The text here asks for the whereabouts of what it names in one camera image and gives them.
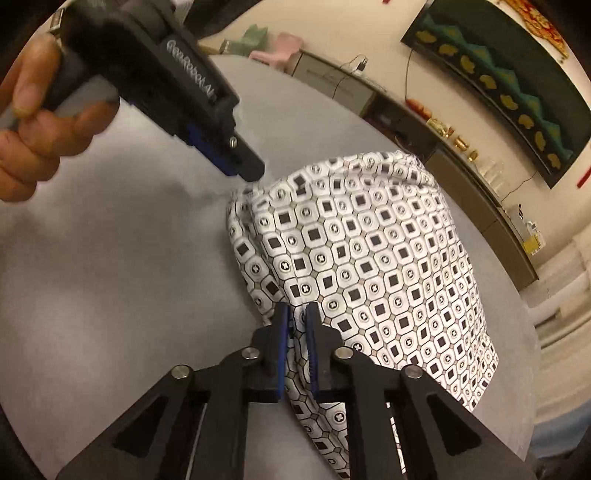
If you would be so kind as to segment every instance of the green object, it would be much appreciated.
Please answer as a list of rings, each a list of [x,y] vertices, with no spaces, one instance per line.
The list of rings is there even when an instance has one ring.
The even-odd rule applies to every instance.
[[[224,40],[220,52],[248,57],[254,50],[264,51],[267,46],[267,31],[267,27],[259,28],[252,24],[240,40]]]
[[[486,0],[434,0],[402,41],[458,75],[553,187],[591,137],[591,112],[531,34]]]

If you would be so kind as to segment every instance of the wall decoration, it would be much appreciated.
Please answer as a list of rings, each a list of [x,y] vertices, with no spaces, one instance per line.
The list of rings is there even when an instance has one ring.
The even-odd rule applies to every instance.
[[[468,86],[552,188],[591,137],[589,106],[556,60],[488,0],[433,0],[402,42]]]
[[[549,41],[560,52],[563,60],[569,58],[568,47],[562,35],[528,0],[499,0],[497,5],[502,1],[506,2],[513,10],[519,13],[525,22],[527,30],[532,35]]]

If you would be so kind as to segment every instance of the human hand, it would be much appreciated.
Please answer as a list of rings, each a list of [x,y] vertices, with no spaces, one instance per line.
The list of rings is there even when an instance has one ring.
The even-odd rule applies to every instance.
[[[60,59],[53,35],[39,35],[23,48],[0,85],[0,111],[12,101],[14,115],[20,119],[18,133],[0,132],[0,200],[31,198],[38,181],[56,174],[60,157],[86,150],[117,113],[118,101],[98,102],[67,118],[41,110]]]

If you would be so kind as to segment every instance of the round table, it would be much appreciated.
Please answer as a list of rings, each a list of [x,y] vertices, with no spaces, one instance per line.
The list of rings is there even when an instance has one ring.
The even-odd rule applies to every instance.
[[[267,177],[396,146],[310,87],[215,57]],[[0,401],[48,478],[176,364],[218,363],[261,324],[226,233],[229,193],[196,150],[122,105],[107,133],[23,205],[0,206]],[[476,416],[525,457],[538,346],[518,293],[448,200],[479,283],[498,370]],[[252,406],[245,479],[331,478],[289,406]]]

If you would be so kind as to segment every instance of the white patterned cloth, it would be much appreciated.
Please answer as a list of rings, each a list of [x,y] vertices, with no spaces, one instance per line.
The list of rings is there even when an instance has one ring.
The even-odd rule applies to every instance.
[[[345,405],[318,404],[310,392],[308,302],[317,301],[323,323],[376,364],[419,365],[469,411],[476,407],[498,356],[470,258],[416,157],[332,158],[270,187],[254,185],[233,197],[228,231],[264,322],[275,302],[294,307],[287,395],[341,478],[349,478]],[[402,460],[400,445],[398,453]]]

